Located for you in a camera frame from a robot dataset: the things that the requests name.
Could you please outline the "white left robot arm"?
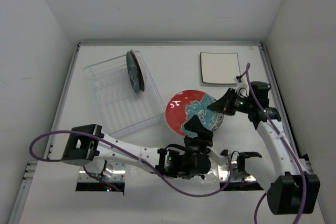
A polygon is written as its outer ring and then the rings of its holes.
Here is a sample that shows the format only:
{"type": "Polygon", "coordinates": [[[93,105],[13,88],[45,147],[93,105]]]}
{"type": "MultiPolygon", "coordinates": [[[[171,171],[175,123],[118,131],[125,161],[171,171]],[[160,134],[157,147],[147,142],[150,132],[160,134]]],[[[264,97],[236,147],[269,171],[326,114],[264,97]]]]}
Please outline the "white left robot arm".
{"type": "Polygon", "coordinates": [[[211,168],[209,153],[213,146],[213,132],[204,127],[197,116],[187,121],[184,128],[196,136],[185,136],[183,145],[169,144],[157,148],[117,140],[104,134],[101,125],[74,127],[61,162],[83,166],[88,172],[100,175],[107,172],[108,162],[120,162],[166,178],[202,177],[211,168]]]}

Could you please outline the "white square plate black rim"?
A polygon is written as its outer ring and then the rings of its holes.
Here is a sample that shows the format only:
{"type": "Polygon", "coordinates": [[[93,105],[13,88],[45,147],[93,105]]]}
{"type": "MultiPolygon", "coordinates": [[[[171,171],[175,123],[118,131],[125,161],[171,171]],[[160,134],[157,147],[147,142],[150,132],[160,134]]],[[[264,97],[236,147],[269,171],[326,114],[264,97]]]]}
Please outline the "white square plate black rim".
{"type": "Polygon", "coordinates": [[[213,83],[213,82],[204,82],[203,80],[201,81],[201,86],[204,87],[229,87],[229,88],[235,88],[237,87],[237,83],[235,81],[229,83],[229,82],[224,82],[224,83],[213,83]]]}

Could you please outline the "grey speckled round plate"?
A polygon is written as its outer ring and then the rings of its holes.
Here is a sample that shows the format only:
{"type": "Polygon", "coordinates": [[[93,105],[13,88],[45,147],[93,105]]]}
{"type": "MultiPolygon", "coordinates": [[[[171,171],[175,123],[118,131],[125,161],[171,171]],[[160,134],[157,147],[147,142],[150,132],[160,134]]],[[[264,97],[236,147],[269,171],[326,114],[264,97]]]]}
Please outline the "grey speckled round plate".
{"type": "Polygon", "coordinates": [[[218,112],[213,112],[213,116],[211,118],[211,131],[216,131],[221,124],[223,123],[224,120],[224,114],[218,113],[218,112]]]}

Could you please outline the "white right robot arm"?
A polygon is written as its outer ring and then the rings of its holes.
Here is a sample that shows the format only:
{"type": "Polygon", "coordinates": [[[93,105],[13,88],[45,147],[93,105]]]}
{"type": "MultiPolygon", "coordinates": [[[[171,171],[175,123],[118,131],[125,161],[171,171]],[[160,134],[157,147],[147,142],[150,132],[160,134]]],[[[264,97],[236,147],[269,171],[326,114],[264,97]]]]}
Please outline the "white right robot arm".
{"type": "Polygon", "coordinates": [[[311,214],[317,201],[320,181],[300,164],[283,132],[281,116],[269,106],[268,92],[271,86],[253,81],[249,95],[242,97],[240,89],[227,92],[207,108],[233,116],[245,113],[262,138],[273,167],[263,161],[258,152],[241,152],[237,157],[240,174],[253,175],[266,192],[267,203],[274,215],[311,214]]]}

